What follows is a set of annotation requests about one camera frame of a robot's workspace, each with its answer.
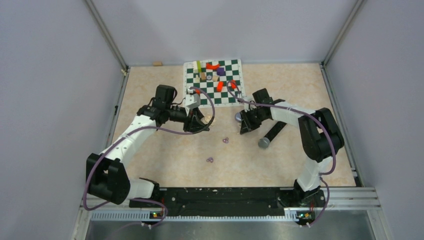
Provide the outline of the cream earbud charging case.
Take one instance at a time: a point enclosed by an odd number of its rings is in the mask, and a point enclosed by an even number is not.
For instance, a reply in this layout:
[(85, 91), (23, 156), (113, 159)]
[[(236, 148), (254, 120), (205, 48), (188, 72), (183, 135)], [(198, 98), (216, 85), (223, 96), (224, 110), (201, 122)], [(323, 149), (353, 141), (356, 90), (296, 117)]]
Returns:
[(212, 117), (211, 115), (207, 115), (207, 116), (204, 116), (202, 119), (201, 119), (201, 121), (205, 124), (205, 125), (208, 125), (208, 124), (210, 124), (210, 126), (214, 126), (214, 122), (215, 122), (215, 118), (214, 117)]

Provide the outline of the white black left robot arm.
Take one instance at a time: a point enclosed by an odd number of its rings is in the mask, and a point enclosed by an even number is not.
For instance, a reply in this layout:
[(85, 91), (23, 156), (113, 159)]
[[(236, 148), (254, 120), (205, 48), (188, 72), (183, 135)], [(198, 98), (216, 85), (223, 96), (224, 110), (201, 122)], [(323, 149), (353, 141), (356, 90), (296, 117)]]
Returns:
[(191, 86), (183, 106), (174, 102), (178, 92), (175, 87), (160, 84), (148, 104), (137, 112), (128, 128), (101, 153), (92, 153), (86, 160), (86, 180), (83, 193), (83, 206), (86, 210), (87, 196), (103, 199), (116, 205), (125, 200), (141, 199), (147, 206), (154, 207), (160, 202), (157, 184), (146, 178), (130, 179), (126, 168), (143, 143), (167, 121), (183, 124), (181, 135), (195, 135), (209, 131), (213, 120), (203, 123), (199, 107), (200, 95), (212, 104), (208, 94), (198, 87)]

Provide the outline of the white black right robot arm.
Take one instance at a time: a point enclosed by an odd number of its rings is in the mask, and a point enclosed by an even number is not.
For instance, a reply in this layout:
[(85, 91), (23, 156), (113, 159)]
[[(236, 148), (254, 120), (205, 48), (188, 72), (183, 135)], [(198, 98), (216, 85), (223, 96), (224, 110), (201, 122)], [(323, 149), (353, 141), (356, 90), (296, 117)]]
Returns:
[(313, 110), (273, 99), (265, 88), (254, 92), (252, 97), (236, 99), (244, 104), (240, 112), (241, 135), (258, 129), (265, 120), (298, 128), (307, 159), (294, 181), (291, 199), (299, 206), (307, 206), (318, 194), (322, 176), (335, 171), (337, 153), (345, 145), (331, 110), (326, 107)]

